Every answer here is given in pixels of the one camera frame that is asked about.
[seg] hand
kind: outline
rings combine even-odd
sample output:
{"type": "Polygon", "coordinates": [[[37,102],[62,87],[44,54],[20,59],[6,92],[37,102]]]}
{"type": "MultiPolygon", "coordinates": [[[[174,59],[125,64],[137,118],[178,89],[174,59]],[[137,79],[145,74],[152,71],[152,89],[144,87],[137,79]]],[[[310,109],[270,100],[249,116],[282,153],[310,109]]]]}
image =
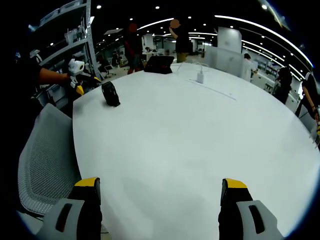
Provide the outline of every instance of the hand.
{"type": "Polygon", "coordinates": [[[316,123],[318,124],[319,123],[319,115],[318,115],[318,113],[316,113],[314,115],[314,119],[315,119],[316,123]]]}

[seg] white partition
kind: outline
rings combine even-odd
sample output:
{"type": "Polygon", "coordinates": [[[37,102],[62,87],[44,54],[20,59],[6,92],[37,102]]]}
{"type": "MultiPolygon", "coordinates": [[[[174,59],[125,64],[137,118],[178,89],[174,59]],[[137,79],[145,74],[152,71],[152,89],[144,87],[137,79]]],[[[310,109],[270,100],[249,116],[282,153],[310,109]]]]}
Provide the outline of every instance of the white partition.
{"type": "Polygon", "coordinates": [[[243,56],[241,53],[214,47],[205,47],[204,62],[214,69],[240,77],[243,65],[243,56]]]}

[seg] office chair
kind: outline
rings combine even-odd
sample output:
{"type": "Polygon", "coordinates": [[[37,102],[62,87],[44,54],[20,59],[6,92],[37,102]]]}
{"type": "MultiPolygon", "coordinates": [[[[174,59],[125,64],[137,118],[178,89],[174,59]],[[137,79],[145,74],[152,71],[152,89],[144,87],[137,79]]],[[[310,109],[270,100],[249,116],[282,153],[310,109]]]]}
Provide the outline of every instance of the office chair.
{"type": "Polygon", "coordinates": [[[21,205],[30,215],[44,216],[69,196],[79,180],[72,119],[48,103],[36,118],[19,158],[21,205]]]}

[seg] curved ceiling light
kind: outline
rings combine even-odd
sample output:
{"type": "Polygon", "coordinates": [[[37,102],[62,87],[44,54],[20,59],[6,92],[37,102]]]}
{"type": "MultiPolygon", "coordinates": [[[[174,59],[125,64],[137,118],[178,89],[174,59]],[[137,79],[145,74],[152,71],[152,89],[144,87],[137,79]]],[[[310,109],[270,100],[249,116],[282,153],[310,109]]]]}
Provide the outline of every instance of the curved ceiling light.
{"type": "Polygon", "coordinates": [[[260,54],[260,55],[263,55],[263,56],[265,56],[266,58],[268,58],[268,59],[274,61],[275,63],[279,64],[281,67],[283,67],[283,68],[285,67],[285,66],[282,65],[280,62],[272,59],[272,57],[269,57],[268,55],[265,55],[265,54],[263,54],[262,52],[259,52],[259,51],[257,51],[257,50],[254,50],[254,49],[252,49],[252,48],[250,48],[250,47],[247,47],[247,46],[244,46],[243,48],[249,49],[250,51],[253,51],[253,52],[256,52],[256,53],[258,53],[258,54],[260,54]]]}
{"type": "Polygon", "coordinates": [[[205,38],[199,37],[199,36],[190,36],[189,39],[205,39],[205,38]]]}
{"type": "Polygon", "coordinates": [[[273,56],[277,57],[278,59],[280,59],[280,60],[282,60],[282,61],[285,61],[283,58],[279,57],[277,54],[275,54],[275,53],[273,53],[272,51],[269,51],[269,50],[263,48],[262,46],[256,45],[256,44],[254,44],[254,43],[252,43],[252,42],[245,41],[245,40],[241,40],[241,41],[244,42],[244,43],[247,43],[247,44],[251,44],[251,45],[253,45],[253,46],[257,47],[257,48],[260,48],[260,49],[262,49],[262,50],[264,50],[264,51],[272,54],[273,56]]]}
{"type": "Polygon", "coordinates": [[[214,15],[216,18],[221,18],[221,19],[231,19],[231,20],[236,20],[236,21],[240,21],[240,22],[243,22],[243,23],[247,23],[247,24],[251,24],[251,25],[254,25],[258,28],[261,28],[263,30],[266,30],[268,31],[269,33],[272,33],[274,35],[276,35],[278,38],[281,38],[283,41],[285,41],[286,43],[288,43],[291,47],[293,47],[295,50],[297,50],[307,61],[308,63],[314,67],[314,65],[311,63],[311,61],[309,60],[309,58],[298,48],[296,47],[292,42],[290,42],[288,39],[284,38],[283,36],[281,36],[279,33],[276,33],[275,31],[265,27],[265,26],[262,26],[260,24],[257,24],[255,22],[252,22],[252,21],[248,21],[248,20],[244,20],[244,19],[241,19],[241,18],[237,18],[237,17],[232,17],[232,16],[222,16],[222,15],[214,15]]]}
{"type": "Polygon", "coordinates": [[[292,66],[291,64],[289,64],[289,66],[290,66],[290,68],[295,70],[303,79],[306,79],[297,69],[294,68],[294,66],[292,66]]]}
{"type": "Polygon", "coordinates": [[[168,19],[161,20],[161,21],[155,21],[155,22],[153,22],[153,23],[144,25],[144,26],[138,28],[137,30],[144,29],[144,28],[150,27],[150,26],[152,26],[152,25],[159,24],[159,23],[163,23],[163,22],[166,22],[166,21],[171,21],[171,20],[173,20],[173,19],[174,19],[174,18],[172,17],[172,18],[168,18],[168,19]]]}
{"type": "Polygon", "coordinates": [[[204,34],[204,35],[213,35],[218,36],[216,33],[207,33],[207,32],[188,32],[189,34],[204,34]]]}
{"type": "Polygon", "coordinates": [[[207,32],[188,32],[188,34],[204,34],[204,35],[212,35],[212,36],[218,36],[216,33],[207,33],[207,32]]]}

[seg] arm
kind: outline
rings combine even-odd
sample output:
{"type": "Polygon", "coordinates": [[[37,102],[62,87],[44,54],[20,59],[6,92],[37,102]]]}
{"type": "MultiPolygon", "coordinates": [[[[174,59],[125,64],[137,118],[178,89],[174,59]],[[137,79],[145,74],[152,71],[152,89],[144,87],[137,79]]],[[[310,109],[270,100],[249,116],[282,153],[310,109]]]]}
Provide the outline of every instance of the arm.
{"type": "Polygon", "coordinates": [[[174,31],[172,30],[171,27],[169,27],[169,31],[170,31],[170,33],[171,33],[171,35],[172,35],[172,37],[173,37],[174,39],[177,39],[177,38],[178,38],[178,35],[174,33],[174,31]]]}
{"type": "Polygon", "coordinates": [[[254,74],[258,73],[258,69],[254,66],[254,64],[251,62],[251,70],[254,74]]]}
{"type": "Polygon", "coordinates": [[[305,86],[303,86],[302,89],[303,89],[303,92],[304,92],[304,94],[305,94],[306,99],[308,100],[308,103],[310,104],[310,106],[311,106],[311,108],[312,108],[312,111],[313,111],[314,114],[315,114],[315,115],[314,115],[314,116],[315,116],[315,120],[318,122],[318,121],[319,121],[319,116],[318,116],[317,108],[316,108],[314,102],[312,101],[312,99],[311,99],[311,97],[310,97],[310,94],[309,94],[309,92],[308,92],[308,89],[307,89],[305,86]]]}
{"type": "Polygon", "coordinates": [[[45,68],[41,68],[38,76],[37,83],[40,85],[44,84],[63,84],[68,81],[70,78],[66,73],[57,73],[55,71],[50,71],[45,68]]]}
{"type": "Polygon", "coordinates": [[[130,44],[129,44],[128,41],[124,41],[124,46],[125,46],[126,49],[129,50],[130,55],[133,57],[133,56],[135,55],[135,53],[134,53],[134,51],[132,50],[132,48],[130,47],[130,44]]]}

